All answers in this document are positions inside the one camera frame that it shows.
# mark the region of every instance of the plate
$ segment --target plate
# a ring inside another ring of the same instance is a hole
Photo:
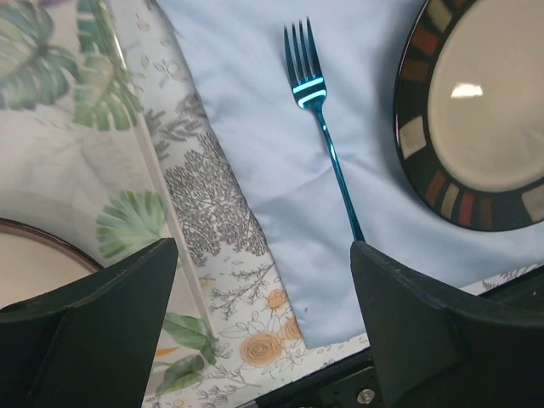
[[[543,14],[539,0],[428,0],[411,32],[394,102],[399,158],[453,224],[544,219]]]
[[[60,238],[4,218],[0,218],[0,263],[0,309],[101,269]]]

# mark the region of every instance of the light blue cloth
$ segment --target light blue cloth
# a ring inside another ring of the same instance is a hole
[[[430,212],[395,151],[394,81],[422,0],[158,0],[267,237],[310,348],[361,334],[352,241],[320,132],[286,77],[283,27],[309,16],[324,114],[368,242],[455,286],[544,259],[544,224],[479,233]]]

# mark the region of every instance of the blue fork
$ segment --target blue fork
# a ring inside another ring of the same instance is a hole
[[[289,33],[287,27],[284,29],[287,73],[289,74],[289,82],[291,83],[292,95],[297,102],[297,105],[302,109],[308,109],[314,113],[317,122],[320,124],[321,133],[325,138],[326,147],[329,150],[334,173],[337,175],[338,185],[342,191],[343,202],[348,211],[349,223],[351,224],[351,232],[356,241],[364,241],[365,237],[359,226],[357,215],[355,214],[354,206],[349,198],[348,187],[342,175],[340,162],[338,161],[337,152],[334,149],[329,128],[323,117],[323,103],[326,99],[325,78],[321,74],[320,61],[317,58],[317,50],[315,49],[314,35],[309,19],[306,20],[308,32],[308,46],[304,36],[303,22],[298,24],[300,41],[297,39],[297,28],[292,25],[292,42],[289,41]],[[294,51],[295,59],[293,60],[292,51]]]

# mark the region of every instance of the fork tine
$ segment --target fork tine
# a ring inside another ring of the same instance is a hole
[[[295,28],[295,25],[292,25],[292,46],[295,48],[295,60],[297,61],[297,75],[298,75],[298,82],[302,82],[304,80],[304,69],[303,69],[303,62],[300,59],[300,50],[298,46],[298,40],[297,40],[297,29]]]
[[[309,23],[309,18],[306,19],[306,26],[308,27],[309,53],[312,59],[312,66],[314,67],[314,74],[321,76],[320,61],[317,58],[317,49],[315,49],[314,34],[312,33],[312,25]]]
[[[306,70],[306,77],[312,76],[312,69],[309,66],[308,50],[306,49],[306,41],[304,40],[303,21],[298,22],[298,32],[300,32],[300,48],[304,58],[304,69]]]
[[[295,88],[298,85],[298,80],[297,73],[295,72],[295,65],[292,62],[291,44],[289,43],[289,34],[287,33],[287,27],[283,28],[283,37],[286,48],[287,74],[289,75],[289,82],[291,83],[291,87]]]

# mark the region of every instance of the metal bolt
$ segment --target metal bolt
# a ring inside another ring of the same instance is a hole
[[[361,405],[369,405],[376,397],[376,393],[369,388],[363,389],[359,395],[357,395],[357,402]]]

